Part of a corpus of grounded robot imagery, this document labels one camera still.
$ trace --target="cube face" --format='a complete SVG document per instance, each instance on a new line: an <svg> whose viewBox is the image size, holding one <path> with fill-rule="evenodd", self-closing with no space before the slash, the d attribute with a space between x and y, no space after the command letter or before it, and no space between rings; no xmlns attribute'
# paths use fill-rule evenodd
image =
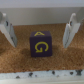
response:
<svg viewBox="0 0 84 84"><path fill-rule="evenodd" d="M52 37L49 31L32 32L30 36L32 57L52 56Z"/></svg>

